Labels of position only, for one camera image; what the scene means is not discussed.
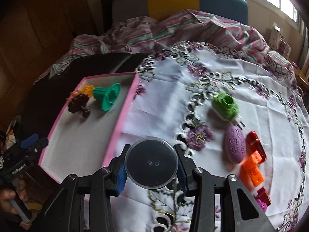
green toy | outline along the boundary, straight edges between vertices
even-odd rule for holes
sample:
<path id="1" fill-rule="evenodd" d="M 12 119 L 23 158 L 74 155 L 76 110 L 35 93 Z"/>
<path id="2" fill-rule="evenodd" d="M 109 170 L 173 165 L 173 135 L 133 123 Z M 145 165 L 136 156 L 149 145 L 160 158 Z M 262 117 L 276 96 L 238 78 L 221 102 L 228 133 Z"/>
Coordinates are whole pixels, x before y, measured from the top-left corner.
<path id="1" fill-rule="evenodd" d="M 120 92 L 121 84 L 114 83 L 108 88 L 95 87 L 93 89 L 93 97 L 101 102 L 101 109 L 103 111 L 109 111 Z"/>
<path id="2" fill-rule="evenodd" d="M 231 121 L 238 113 L 238 105 L 235 100 L 226 93 L 214 96 L 212 107 L 215 112 L 225 121 Z"/>

headboard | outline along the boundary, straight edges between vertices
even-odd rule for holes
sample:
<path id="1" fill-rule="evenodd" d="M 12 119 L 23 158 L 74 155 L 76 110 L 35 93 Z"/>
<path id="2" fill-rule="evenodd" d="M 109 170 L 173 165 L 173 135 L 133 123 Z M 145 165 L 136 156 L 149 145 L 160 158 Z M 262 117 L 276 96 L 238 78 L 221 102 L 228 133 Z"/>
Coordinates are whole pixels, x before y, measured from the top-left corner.
<path id="1" fill-rule="evenodd" d="M 200 10 L 248 24 L 245 0 L 101 0 L 104 32 L 113 22 L 149 16 L 164 20 L 183 9 Z"/>

wooden cabinet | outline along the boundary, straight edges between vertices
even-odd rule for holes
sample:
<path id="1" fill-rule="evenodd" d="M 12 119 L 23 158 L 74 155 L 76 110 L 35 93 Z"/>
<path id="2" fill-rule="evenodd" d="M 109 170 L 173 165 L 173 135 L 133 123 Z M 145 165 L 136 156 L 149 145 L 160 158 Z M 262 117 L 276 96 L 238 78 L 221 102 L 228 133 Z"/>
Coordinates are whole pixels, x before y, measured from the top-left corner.
<path id="1" fill-rule="evenodd" d="M 0 129 L 80 34 L 96 34 L 87 0 L 13 0 L 0 21 Z"/>

human hand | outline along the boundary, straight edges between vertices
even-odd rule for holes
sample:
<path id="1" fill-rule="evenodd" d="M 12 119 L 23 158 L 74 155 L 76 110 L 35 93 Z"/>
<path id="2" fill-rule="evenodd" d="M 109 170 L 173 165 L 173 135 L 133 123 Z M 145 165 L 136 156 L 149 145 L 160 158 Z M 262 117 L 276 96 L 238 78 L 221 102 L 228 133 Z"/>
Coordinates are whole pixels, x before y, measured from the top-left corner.
<path id="1" fill-rule="evenodd" d="M 26 190 L 26 182 L 23 179 L 20 179 L 17 186 L 19 190 L 19 198 L 26 202 L 28 201 L 28 195 Z M 4 212 L 17 214 L 16 210 L 11 206 L 9 200 L 15 197 L 15 192 L 10 189 L 0 189 L 0 206 Z"/>

black table surface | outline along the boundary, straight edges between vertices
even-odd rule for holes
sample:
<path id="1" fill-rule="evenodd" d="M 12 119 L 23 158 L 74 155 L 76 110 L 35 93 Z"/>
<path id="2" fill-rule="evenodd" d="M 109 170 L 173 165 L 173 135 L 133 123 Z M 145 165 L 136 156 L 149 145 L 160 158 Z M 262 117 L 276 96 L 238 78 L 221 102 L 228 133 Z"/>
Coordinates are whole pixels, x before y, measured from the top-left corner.
<path id="1" fill-rule="evenodd" d="M 134 72 L 148 54 L 109 53 L 74 60 L 60 75 L 39 80 L 26 96 L 21 108 L 21 122 L 25 137 L 37 133 L 47 137 L 59 112 L 79 82 L 87 76 L 111 72 Z M 50 190 L 58 184 L 39 165 L 30 168 L 29 175 Z"/>

